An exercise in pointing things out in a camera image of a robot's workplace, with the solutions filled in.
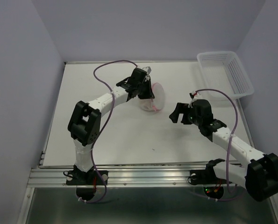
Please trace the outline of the white mesh laundry bag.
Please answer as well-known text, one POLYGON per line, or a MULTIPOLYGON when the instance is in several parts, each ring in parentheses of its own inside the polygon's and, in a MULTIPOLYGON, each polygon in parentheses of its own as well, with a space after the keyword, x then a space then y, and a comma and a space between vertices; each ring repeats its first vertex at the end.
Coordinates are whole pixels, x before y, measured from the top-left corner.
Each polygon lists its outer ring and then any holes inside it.
POLYGON ((152 91, 155 95, 154 99, 139 100, 139 106, 142 110, 154 112, 152 106, 163 109, 165 104, 165 92, 160 83, 152 84, 152 91))

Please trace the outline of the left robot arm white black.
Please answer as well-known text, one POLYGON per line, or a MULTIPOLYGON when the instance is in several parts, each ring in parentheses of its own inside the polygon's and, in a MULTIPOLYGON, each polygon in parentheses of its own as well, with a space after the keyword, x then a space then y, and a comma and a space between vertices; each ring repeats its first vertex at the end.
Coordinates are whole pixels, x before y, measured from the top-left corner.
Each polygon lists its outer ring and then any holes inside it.
POLYGON ((68 181, 75 179, 88 184, 93 180, 91 152, 103 130, 100 127, 102 117, 107 113, 112 115, 116 106, 133 98, 154 99, 150 73, 150 67, 136 67, 131 76, 118 82, 109 93, 90 102, 76 103, 68 123, 68 131, 75 145, 76 162, 73 170, 64 172, 68 181))

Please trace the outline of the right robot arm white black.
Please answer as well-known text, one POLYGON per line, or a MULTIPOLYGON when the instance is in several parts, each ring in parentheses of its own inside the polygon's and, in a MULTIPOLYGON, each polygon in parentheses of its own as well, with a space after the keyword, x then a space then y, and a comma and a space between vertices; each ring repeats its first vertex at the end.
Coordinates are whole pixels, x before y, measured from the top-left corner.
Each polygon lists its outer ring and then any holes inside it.
POLYGON ((227 164, 224 159, 210 160, 205 169, 191 170, 188 177, 191 185, 237 184, 258 202, 278 193, 277 155, 265 154, 232 134, 225 123, 214 118, 211 105, 205 99, 177 103, 169 118, 177 123, 180 115, 183 125, 196 125, 204 137, 229 151, 240 163, 237 166, 227 164))

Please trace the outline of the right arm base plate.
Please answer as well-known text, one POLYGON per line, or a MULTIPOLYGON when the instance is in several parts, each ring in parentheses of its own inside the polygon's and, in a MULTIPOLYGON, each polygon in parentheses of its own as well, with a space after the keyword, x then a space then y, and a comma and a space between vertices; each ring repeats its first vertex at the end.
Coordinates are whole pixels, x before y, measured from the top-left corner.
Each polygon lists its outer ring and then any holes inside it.
POLYGON ((193 169, 190 171, 190 176, 187 178, 191 185, 201 184, 226 184, 226 178, 218 178, 214 172, 214 166, 225 162, 224 159, 210 160, 204 169, 193 169))

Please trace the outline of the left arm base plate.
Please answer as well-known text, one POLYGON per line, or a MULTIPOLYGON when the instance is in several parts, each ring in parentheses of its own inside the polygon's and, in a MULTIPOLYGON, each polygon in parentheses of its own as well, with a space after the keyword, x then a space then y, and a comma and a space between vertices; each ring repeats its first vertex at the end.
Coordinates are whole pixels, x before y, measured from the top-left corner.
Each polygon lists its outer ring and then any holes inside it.
POLYGON ((93 186, 107 184, 107 180, 102 181, 97 172, 93 169, 88 172, 79 170, 64 171, 63 175, 66 177, 66 185, 68 186, 93 186))

